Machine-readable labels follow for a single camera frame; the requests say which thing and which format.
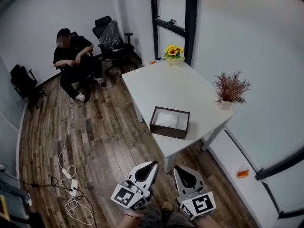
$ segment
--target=white table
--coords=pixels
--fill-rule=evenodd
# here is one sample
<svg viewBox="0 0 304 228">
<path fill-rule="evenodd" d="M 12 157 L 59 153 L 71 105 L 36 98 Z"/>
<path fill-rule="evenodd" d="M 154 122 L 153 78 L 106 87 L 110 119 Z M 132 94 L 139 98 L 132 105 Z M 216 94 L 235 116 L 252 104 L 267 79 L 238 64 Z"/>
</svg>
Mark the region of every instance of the white table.
<svg viewBox="0 0 304 228">
<path fill-rule="evenodd" d="M 169 66 L 162 61 L 123 74 L 123 80 L 138 121 L 141 123 L 144 119 L 148 127 L 156 106 L 190 112 L 185 140 L 153 134 L 165 157 L 166 173 L 173 168 L 176 153 L 213 131 L 202 147 L 206 150 L 236 113 L 233 107 L 228 111 L 219 109 L 215 89 L 186 63 Z"/>
</svg>

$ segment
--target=power strip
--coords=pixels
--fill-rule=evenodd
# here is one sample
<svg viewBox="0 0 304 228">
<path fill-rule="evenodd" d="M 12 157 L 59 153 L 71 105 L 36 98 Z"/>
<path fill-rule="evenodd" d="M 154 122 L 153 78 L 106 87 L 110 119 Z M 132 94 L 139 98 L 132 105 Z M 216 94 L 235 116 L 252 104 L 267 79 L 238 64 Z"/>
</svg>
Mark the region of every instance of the power strip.
<svg viewBox="0 0 304 228">
<path fill-rule="evenodd" d="M 78 189 L 78 181 L 76 179 L 72 179 L 72 184 L 71 184 L 71 195 L 73 197 L 77 196 L 77 189 Z"/>
<path fill-rule="evenodd" d="M 71 178 L 72 178 L 72 176 L 67 172 L 66 169 L 62 168 L 61 171 L 62 171 L 62 173 L 66 176 L 66 178 L 68 178 L 68 179 L 71 179 Z"/>
</svg>

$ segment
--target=black t-shirt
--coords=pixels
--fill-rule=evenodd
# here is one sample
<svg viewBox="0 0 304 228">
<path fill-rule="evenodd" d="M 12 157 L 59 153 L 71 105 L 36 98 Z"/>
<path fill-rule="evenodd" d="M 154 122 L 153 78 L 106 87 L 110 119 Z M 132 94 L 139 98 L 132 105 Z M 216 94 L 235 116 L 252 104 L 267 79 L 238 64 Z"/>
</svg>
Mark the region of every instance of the black t-shirt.
<svg viewBox="0 0 304 228">
<path fill-rule="evenodd" d="M 60 60 L 75 60 L 77 54 L 90 45 L 92 45 L 92 43 L 83 36 L 71 37 L 69 48 L 56 48 L 54 52 L 54 64 Z"/>
</svg>

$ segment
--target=white pot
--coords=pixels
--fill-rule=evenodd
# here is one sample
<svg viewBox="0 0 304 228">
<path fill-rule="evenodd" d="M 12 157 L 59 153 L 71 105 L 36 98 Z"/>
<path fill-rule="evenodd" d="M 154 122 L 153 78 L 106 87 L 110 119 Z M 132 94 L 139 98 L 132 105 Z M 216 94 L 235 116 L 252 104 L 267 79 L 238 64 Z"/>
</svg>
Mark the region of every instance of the white pot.
<svg viewBox="0 0 304 228">
<path fill-rule="evenodd" d="M 172 60 L 172 59 L 169 57 L 169 58 L 167 58 L 167 62 L 168 62 L 168 65 L 169 65 L 169 66 L 170 66 L 170 65 L 178 66 L 178 65 L 181 64 L 182 59 L 181 59 L 181 58 L 177 58 L 177 59 L 175 59 L 175 60 Z"/>
<path fill-rule="evenodd" d="M 219 108 L 222 110 L 229 110 L 232 105 L 232 102 L 221 101 L 218 105 L 219 105 Z"/>
</svg>

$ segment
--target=orange object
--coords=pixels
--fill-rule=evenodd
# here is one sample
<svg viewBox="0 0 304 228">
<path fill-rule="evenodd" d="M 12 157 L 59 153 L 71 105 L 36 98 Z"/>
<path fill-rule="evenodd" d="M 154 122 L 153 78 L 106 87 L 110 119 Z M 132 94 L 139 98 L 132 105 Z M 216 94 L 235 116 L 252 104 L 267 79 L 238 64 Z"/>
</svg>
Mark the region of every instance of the orange object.
<svg viewBox="0 0 304 228">
<path fill-rule="evenodd" d="M 237 173 L 237 177 L 238 178 L 244 178 L 244 177 L 247 177 L 249 175 L 249 169 L 245 170 L 245 171 L 239 171 Z"/>
</svg>

